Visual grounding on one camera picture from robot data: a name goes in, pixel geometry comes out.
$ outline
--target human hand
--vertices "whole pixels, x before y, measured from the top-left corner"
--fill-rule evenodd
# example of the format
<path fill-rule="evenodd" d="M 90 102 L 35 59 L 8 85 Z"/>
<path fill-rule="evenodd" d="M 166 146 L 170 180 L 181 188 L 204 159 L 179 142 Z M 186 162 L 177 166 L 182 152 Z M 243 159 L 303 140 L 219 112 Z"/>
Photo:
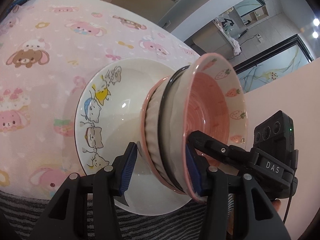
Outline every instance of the human hand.
<path fill-rule="evenodd" d="M 279 199 L 276 199 L 272 202 L 273 207 L 275 208 L 275 210 L 278 212 L 280 207 L 281 207 L 281 201 Z M 228 219 L 228 229 L 227 232 L 229 234 L 233 234 L 233 215 L 234 212 L 232 211 L 232 213 L 230 214 L 230 217 Z"/>

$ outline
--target plate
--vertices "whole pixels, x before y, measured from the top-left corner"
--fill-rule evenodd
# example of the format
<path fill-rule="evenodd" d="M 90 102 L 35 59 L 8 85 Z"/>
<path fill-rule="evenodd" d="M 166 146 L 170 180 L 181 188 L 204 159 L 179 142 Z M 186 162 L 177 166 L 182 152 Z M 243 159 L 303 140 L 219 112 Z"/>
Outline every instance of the plate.
<path fill-rule="evenodd" d="M 129 142 L 137 142 L 140 111 L 149 90 L 172 75 L 168 66 L 145 58 L 124 59 L 100 70 L 85 87 L 76 110 L 75 140 L 87 175 L 111 165 Z M 155 216 L 175 211 L 190 197 L 162 185 L 138 155 L 131 182 L 116 206 L 135 214 Z"/>

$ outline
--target pink wall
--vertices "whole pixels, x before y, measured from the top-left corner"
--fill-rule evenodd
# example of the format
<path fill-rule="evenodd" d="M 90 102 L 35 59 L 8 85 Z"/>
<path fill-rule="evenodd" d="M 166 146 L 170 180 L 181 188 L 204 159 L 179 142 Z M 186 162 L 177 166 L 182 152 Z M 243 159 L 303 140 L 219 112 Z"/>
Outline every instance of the pink wall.
<path fill-rule="evenodd" d="M 295 148 L 299 150 L 297 192 L 292 198 L 286 227 L 297 240 L 320 207 L 320 58 L 276 81 L 245 94 L 248 111 L 248 141 L 254 128 L 278 110 L 293 119 Z M 282 200 L 283 218 L 288 200 Z"/>

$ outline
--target strawberry bowl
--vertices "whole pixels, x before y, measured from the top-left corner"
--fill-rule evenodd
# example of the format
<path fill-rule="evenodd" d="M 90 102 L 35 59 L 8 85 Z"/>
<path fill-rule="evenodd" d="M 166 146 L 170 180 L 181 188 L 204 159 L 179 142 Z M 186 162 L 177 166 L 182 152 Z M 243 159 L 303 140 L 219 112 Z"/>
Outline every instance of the strawberry bowl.
<path fill-rule="evenodd" d="M 244 148 L 247 139 L 244 95 L 231 64 L 215 53 L 202 55 L 176 83 L 179 85 L 174 96 L 164 104 L 165 109 L 160 109 L 170 113 L 158 120 L 158 136 L 162 135 L 161 143 L 166 146 L 161 159 L 170 179 L 174 177 L 175 187 L 204 203 L 206 199 L 194 192 L 186 164 L 188 135 L 200 130 L 222 143 Z M 198 154 L 225 173 L 236 175 L 238 172 L 201 152 Z"/>

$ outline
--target camera lens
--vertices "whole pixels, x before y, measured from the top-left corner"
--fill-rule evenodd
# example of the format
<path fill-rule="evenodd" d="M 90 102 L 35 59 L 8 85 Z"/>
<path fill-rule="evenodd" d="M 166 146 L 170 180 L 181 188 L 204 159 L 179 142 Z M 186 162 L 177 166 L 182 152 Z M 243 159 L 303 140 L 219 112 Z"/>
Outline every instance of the camera lens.
<path fill-rule="evenodd" d="M 270 127 L 267 126 L 265 129 L 263 129 L 262 138 L 264 140 L 267 140 L 269 138 L 269 135 L 270 135 Z"/>
<path fill-rule="evenodd" d="M 277 134 L 279 131 L 280 131 L 280 123 L 275 122 L 275 124 L 273 125 L 273 132 Z"/>
<path fill-rule="evenodd" d="M 259 132 L 256 134 L 255 140 L 256 140 L 256 142 L 258 142 L 260 140 L 260 133 Z"/>

